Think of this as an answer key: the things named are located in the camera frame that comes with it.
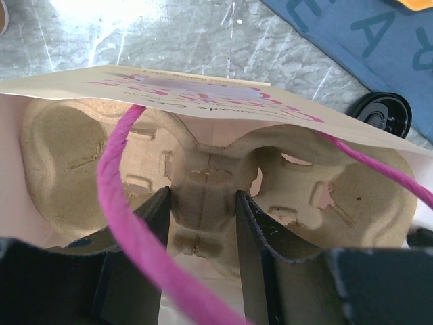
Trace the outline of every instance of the pink rope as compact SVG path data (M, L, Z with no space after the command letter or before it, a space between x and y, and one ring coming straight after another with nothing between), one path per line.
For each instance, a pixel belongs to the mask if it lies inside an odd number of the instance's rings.
M332 135L328 135L322 132L320 134L326 139L328 139L330 142L335 144L338 149L343 151L349 157L355 159L361 164L370 167L378 173L381 173L387 178L399 183L404 188L412 192L416 197L421 199L424 203L426 203L431 209L433 209L433 194L425 187L419 185L414 179L410 178L408 175L402 173L397 169L389 167L380 161L361 154L356 150L353 150L351 147L347 146L344 142L340 141L336 137L333 137Z
M145 110L133 105L109 136L97 170L99 203L114 238L135 266L197 324L247 324L212 291L183 271L165 247L128 205L120 178L120 160L127 135Z

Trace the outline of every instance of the black object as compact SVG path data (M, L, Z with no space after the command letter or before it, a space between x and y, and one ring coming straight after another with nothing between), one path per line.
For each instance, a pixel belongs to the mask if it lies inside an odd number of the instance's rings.
M170 189L135 212L167 245ZM108 228L48 250L0 238L0 324L156 325L160 298Z
M321 251L237 193L246 317L256 325L433 324L431 250Z
M409 247L433 247L433 232L426 228L418 228L414 233L407 235Z
M409 103L396 93L369 93L353 106L350 115L403 139L412 123Z

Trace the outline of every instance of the pink rope handle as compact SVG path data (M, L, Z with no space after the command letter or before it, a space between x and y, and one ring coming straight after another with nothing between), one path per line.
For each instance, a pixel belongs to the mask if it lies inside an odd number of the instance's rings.
M212 291L177 266L146 223L129 207L120 178L120 160L128 133L144 110L145 107L132 105L109 136L99 160L98 198L110 230L135 266L156 287L165 290L177 307L197 324L247 324Z
M344 142L337 139L336 137L333 137L332 135L322 132L320 134L335 144L338 149L347 154L349 157L399 183L408 191L412 192L416 197L421 199L424 203L426 203L431 209L433 209L433 194L431 191L419 185L414 179L405 173L402 173L401 171L389 167L380 161L372 159L364 154L361 154L360 152L357 152L356 150L353 150L351 147L347 146Z

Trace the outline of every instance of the blue fabric with letters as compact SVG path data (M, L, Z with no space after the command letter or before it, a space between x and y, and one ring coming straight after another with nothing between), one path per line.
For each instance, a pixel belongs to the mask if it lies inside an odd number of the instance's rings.
M405 97L433 142L433 9L397 0L262 0L372 91Z

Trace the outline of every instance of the paper bag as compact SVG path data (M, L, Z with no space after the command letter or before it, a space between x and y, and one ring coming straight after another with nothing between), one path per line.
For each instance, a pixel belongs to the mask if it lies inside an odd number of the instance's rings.
M331 246L401 246L430 211L316 131L433 190L432 154L265 83L100 66L0 83L0 236L49 247L106 225L95 171L128 107L148 107L129 135L121 173L137 207L169 185L170 251L238 273L234 204L250 190L304 239Z

